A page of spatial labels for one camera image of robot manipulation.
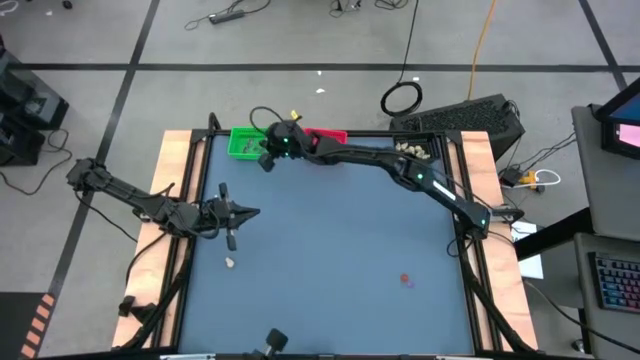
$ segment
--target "monitor screen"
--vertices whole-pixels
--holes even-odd
[[[620,125],[620,141],[640,148],[640,126]]]
[[[636,94],[629,101],[620,105],[611,116],[640,125],[640,94]]]

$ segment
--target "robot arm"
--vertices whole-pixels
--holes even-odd
[[[259,209],[242,207],[231,201],[225,183],[219,185],[219,198],[198,206],[162,194],[150,195],[113,177],[104,165],[90,158],[77,161],[67,174],[67,182],[74,191],[101,191],[122,201],[143,221],[152,221],[173,236],[213,239],[220,228],[226,228],[227,247],[231,251],[236,250],[234,230],[260,213]]]
[[[335,139],[306,135],[293,120],[273,123],[261,145],[267,150],[260,158],[265,171],[271,171],[279,157],[303,158],[318,165],[340,162],[377,166],[393,181],[409,191],[424,192],[456,215],[457,221],[473,239],[487,237],[491,212],[485,206],[466,200],[438,180],[433,160],[419,160],[392,149],[341,144]]]

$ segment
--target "green container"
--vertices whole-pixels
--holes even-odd
[[[260,141],[265,136],[253,127],[234,127],[231,129],[231,139],[229,139],[229,156],[238,160],[258,160],[260,155],[266,150],[260,146]]]

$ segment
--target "wooden table edge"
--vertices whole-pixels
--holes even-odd
[[[167,130],[164,133],[162,146],[158,155],[156,170],[153,177],[151,192],[157,192],[174,182],[176,186],[171,190],[171,196],[179,196],[182,188],[182,178],[187,163],[187,153],[191,141],[190,130]],[[489,137],[485,132],[462,132],[462,147],[467,161],[467,170],[473,192],[487,201],[491,206],[503,203],[502,192],[496,175],[495,163],[489,146]],[[451,163],[454,170],[454,178],[461,182],[460,169],[458,167],[455,148],[450,146]],[[196,147],[196,158],[193,165],[192,181],[189,184],[188,199],[194,200],[197,179],[200,172],[200,164],[204,155],[204,142],[199,142]],[[492,224],[490,229],[511,239],[509,227],[504,224]],[[157,226],[142,224],[136,253],[148,243],[160,235]],[[162,278],[166,269],[166,261],[169,253],[170,239],[161,240],[147,254],[142,256],[134,266],[130,281],[127,284],[125,295],[136,296],[135,305],[146,305],[149,302],[158,303]],[[184,255],[184,239],[180,243],[178,252],[178,264]],[[529,305],[524,292],[524,285],[520,275],[520,268],[515,250],[511,244],[495,235],[490,235],[483,243],[485,259],[491,282],[491,290],[496,306],[505,316],[509,324],[520,337],[533,348],[537,348],[533,322],[529,312]],[[475,259],[471,259],[475,269]],[[172,301],[164,318],[163,332],[161,334],[161,346],[169,346],[175,322],[175,310],[177,297]],[[489,326],[484,308],[476,301],[478,318],[480,320],[480,332],[484,349],[492,349]],[[129,315],[118,317],[118,323],[113,338],[113,346],[119,346],[128,341],[138,330],[140,323]],[[503,347],[508,350],[508,345],[503,340]]]

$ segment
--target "computer monitor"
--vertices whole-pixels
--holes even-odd
[[[640,126],[640,78],[596,111],[601,122]]]
[[[604,150],[640,159],[640,78],[594,115],[602,123]]]

